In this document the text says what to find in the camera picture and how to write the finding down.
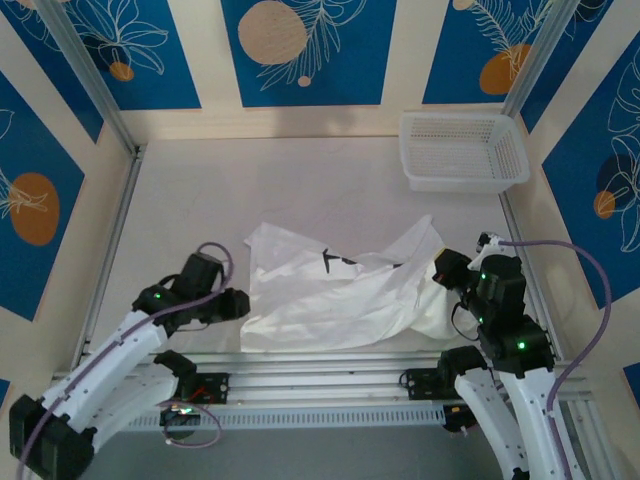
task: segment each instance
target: purple cable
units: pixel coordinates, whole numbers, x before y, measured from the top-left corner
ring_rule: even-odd
[[[211,447],[211,446],[215,445],[216,443],[218,443],[220,438],[222,438],[222,425],[220,425],[220,420],[218,420],[218,417],[216,417],[213,413],[211,413],[206,408],[204,408],[204,407],[202,407],[202,406],[200,406],[200,405],[198,405],[196,403],[181,402],[181,401],[176,401],[176,400],[167,400],[166,402],[162,402],[162,403],[158,404],[159,407],[170,407],[171,405],[180,405],[180,406],[183,406],[183,407],[195,408],[196,410],[200,411],[200,413],[204,413],[209,418],[213,419],[214,423],[218,426],[218,433],[216,434],[216,436],[215,436],[215,438],[213,440],[209,440],[207,442],[202,442],[202,443],[182,443],[182,442],[178,442],[176,440],[173,440],[169,436],[169,423],[166,423],[165,426],[164,426],[164,429],[162,430],[162,433],[164,434],[164,438],[166,439],[166,441],[167,441],[167,443],[169,445],[173,445],[174,447],[178,447],[178,448],[192,448],[192,449],[207,448],[207,447]]]
[[[229,261],[229,271],[225,275],[225,278],[222,281],[222,283],[220,284],[220,286],[216,290],[212,291],[206,297],[202,297],[202,298],[200,298],[198,300],[193,300],[191,302],[183,303],[182,305],[176,305],[174,307],[165,308],[164,310],[156,312],[153,315],[149,315],[147,318],[143,318],[138,323],[136,323],[135,325],[130,327],[127,331],[125,331],[122,334],[121,340],[125,340],[125,339],[129,338],[131,335],[133,335],[135,332],[137,332],[143,326],[147,325],[148,323],[153,322],[154,320],[156,320],[156,319],[158,319],[160,317],[163,317],[164,315],[169,315],[170,313],[180,312],[180,311],[186,310],[188,308],[199,307],[200,305],[203,305],[203,304],[209,302],[210,300],[212,300],[213,298],[215,298],[216,296],[220,295],[224,291],[224,289],[227,288],[227,286],[229,285],[229,282],[231,281],[231,278],[233,277],[233,270],[234,270],[234,264],[233,264],[233,258],[231,257],[231,252],[229,252],[229,250],[224,245],[221,245],[221,244],[216,243],[216,242],[203,243],[202,245],[200,245],[198,247],[197,251],[200,252],[200,251],[202,251],[202,249],[204,247],[208,247],[208,246],[217,247],[220,250],[222,250],[224,252],[224,254],[227,256],[227,259]],[[100,363],[118,345],[120,345],[120,343],[118,343],[117,341],[114,341],[114,342],[110,343],[102,352],[100,352],[98,355],[93,357],[89,361],[89,363],[87,364],[87,367],[84,370],[82,370],[78,374],[78,376],[71,383],[69,383],[69,385],[67,385],[67,387],[63,391],[63,395],[58,397],[51,404],[51,406],[44,413],[44,415],[40,418],[40,421],[38,421],[38,423],[36,424],[35,428],[31,432],[31,435],[29,435],[29,439],[27,440],[27,443],[25,444],[24,449],[22,450],[22,455],[20,455],[20,460],[18,462],[18,469],[16,470],[16,480],[22,480],[23,475],[24,475],[24,468],[25,468],[25,466],[27,464],[27,459],[29,458],[29,454],[31,453],[31,450],[33,449],[33,446],[35,445],[36,440],[40,436],[40,433],[41,433],[42,429],[44,428],[45,424],[47,423],[49,418],[51,418],[51,416],[53,415],[53,412],[55,412],[56,409],[62,403],[62,398],[66,397],[67,395],[69,395],[69,393],[74,388],[76,388],[78,383],[80,383],[89,374],[89,372],[91,372],[91,370],[93,370],[95,368],[95,366],[98,363]]]
[[[567,459],[567,454],[564,451],[564,447],[562,445],[562,439],[560,438],[560,432],[558,431],[558,425],[556,423],[555,418],[551,415],[553,411],[553,402],[558,395],[558,390],[560,390],[560,386],[564,383],[564,381],[569,377],[571,372],[573,372],[580,363],[591,353],[591,350],[597,345],[602,336],[604,335],[605,330],[607,329],[607,325],[609,324],[609,318],[611,317],[611,305],[613,303],[613,296],[611,294],[611,283],[609,282],[609,277],[607,276],[607,272],[605,272],[604,268],[600,263],[593,258],[593,256],[587,252],[585,249],[574,245],[569,242],[562,242],[560,240],[537,240],[531,242],[506,242],[501,241],[500,245],[504,245],[507,247],[535,247],[538,245],[555,245],[560,247],[570,248],[584,258],[586,258],[598,271],[600,278],[602,279],[602,285],[604,286],[604,298],[605,298],[605,307],[604,314],[602,316],[602,323],[600,323],[600,327],[598,331],[593,336],[591,341],[584,347],[578,356],[573,360],[567,368],[558,376],[556,381],[554,382],[551,390],[549,391],[549,395],[547,396],[547,412],[549,413],[549,425],[551,426],[551,433],[553,434],[553,439],[556,442],[556,446],[560,453],[560,459],[562,461],[562,467],[564,468],[565,476],[569,480],[573,478],[571,475],[571,466],[569,465],[569,460]]]

